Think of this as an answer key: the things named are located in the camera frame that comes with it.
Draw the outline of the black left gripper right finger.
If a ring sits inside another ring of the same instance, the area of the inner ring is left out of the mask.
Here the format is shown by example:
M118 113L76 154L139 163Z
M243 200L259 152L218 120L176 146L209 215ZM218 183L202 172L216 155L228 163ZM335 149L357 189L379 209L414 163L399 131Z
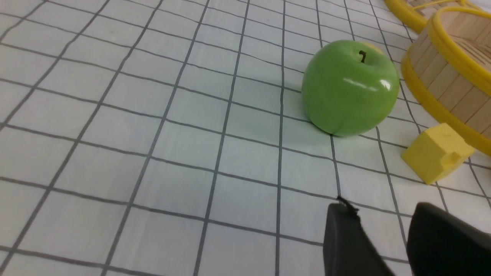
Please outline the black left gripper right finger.
M489 276L490 234L420 202L410 222L407 257L415 276Z

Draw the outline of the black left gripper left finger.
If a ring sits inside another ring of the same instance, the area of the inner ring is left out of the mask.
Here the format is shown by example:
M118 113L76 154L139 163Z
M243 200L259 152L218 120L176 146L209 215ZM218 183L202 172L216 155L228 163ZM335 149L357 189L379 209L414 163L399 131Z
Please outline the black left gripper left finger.
M328 206L323 244L326 276L393 276L361 224L358 208L342 196Z

